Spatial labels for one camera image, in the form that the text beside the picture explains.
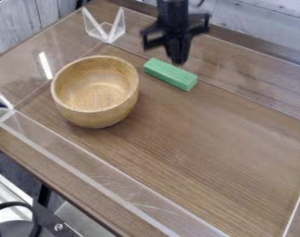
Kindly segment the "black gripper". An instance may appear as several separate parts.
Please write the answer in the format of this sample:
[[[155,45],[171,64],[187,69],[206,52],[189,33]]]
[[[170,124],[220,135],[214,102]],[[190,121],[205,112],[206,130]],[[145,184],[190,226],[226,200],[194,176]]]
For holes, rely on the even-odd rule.
[[[191,38],[209,31],[210,14],[190,14],[183,17],[169,15],[141,30],[142,48],[150,50],[163,46],[174,64],[189,59]]]

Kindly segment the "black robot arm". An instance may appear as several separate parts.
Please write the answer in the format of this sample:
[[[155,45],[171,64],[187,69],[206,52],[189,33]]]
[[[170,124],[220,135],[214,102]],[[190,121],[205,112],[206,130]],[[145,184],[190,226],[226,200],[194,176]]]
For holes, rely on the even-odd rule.
[[[142,48],[150,50],[163,46],[175,65],[189,59],[191,39],[209,32],[209,13],[191,14],[189,0],[157,0],[158,18],[141,30]]]

